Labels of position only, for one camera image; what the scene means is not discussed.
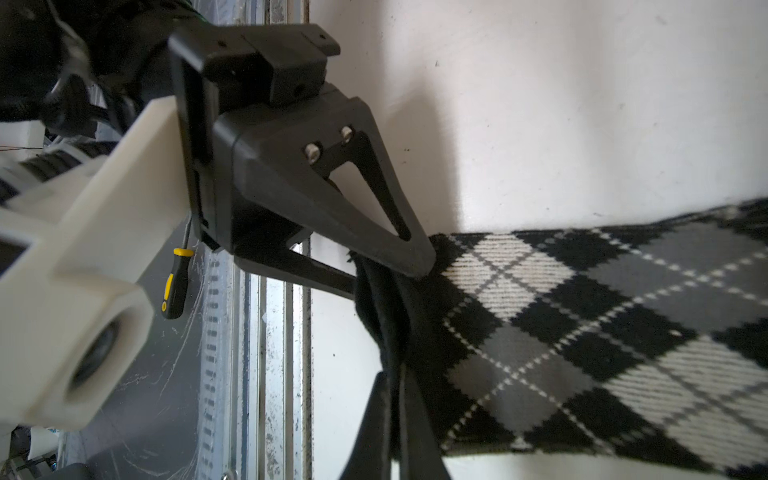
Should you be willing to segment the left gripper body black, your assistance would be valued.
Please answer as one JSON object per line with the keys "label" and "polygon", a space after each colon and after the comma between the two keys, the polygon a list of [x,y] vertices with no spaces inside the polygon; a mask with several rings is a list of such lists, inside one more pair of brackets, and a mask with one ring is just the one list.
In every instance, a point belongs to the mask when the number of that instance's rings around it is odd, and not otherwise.
{"label": "left gripper body black", "polygon": [[326,181],[360,109],[326,80],[339,44],[315,24],[200,24],[168,48],[198,238],[233,252],[309,230],[358,249],[360,215]]}

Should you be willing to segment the black grey argyle sock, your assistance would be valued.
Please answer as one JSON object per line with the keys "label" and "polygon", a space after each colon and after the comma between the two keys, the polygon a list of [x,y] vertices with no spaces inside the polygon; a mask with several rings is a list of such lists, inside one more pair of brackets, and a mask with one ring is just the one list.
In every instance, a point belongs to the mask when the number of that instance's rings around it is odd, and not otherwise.
{"label": "black grey argyle sock", "polygon": [[388,379],[391,460],[406,365],[442,460],[575,453],[766,477],[765,200],[431,243],[421,280],[352,258]]}

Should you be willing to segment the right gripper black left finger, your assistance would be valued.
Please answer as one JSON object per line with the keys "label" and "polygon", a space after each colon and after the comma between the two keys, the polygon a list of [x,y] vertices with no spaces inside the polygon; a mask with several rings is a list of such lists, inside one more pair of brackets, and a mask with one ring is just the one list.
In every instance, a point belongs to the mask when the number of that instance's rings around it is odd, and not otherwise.
{"label": "right gripper black left finger", "polygon": [[376,375],[368,403],[341,480],[391,478],[391,395],[384,372]]}

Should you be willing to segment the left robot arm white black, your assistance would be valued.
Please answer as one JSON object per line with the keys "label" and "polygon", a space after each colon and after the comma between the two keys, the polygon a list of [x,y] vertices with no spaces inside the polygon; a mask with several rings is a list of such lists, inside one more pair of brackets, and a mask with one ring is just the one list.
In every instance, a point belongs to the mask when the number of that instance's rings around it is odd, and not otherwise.
{"label": "left robot arm white black", "polygon": [[435,252],[369,107],[326,79],[339,52],[318,25],[216,26],[187,1],[5,1],[1,117],[126,133],[174,96],[197,238],[247,272],[351,297],[352,276],[294,246],[318,234],[410,278]]}

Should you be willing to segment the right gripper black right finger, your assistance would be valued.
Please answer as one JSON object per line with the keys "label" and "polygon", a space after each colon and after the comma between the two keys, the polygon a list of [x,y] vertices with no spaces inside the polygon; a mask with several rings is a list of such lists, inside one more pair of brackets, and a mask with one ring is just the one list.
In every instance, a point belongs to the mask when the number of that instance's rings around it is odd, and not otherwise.
{"label": "right gripper black right finger", "polygon": [[406,365],[400,368],[398,413],[400,478],[450,479],[416,376]]}

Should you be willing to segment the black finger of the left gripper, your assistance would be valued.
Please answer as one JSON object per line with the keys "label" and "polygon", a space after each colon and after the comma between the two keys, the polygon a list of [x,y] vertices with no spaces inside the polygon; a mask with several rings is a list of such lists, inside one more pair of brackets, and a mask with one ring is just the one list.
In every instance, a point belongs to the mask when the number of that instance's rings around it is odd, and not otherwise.
{"label": "black finger of the left gripper", "polygon": [[356,278],[287,247],[246,248],[234,254],[245,272],[320,290],[346,299],[354,298]]}
{"label": "black finger of the left gripper", "polygon": [[[253,105],[213,124],[216,242],[233,250],[265,210],[411,278],[427,275],[435,251],[399,184],[373,115],[359,98],[315,98],[287,108]],[[377,224],[327,177],[352,163],[395,228]]]}

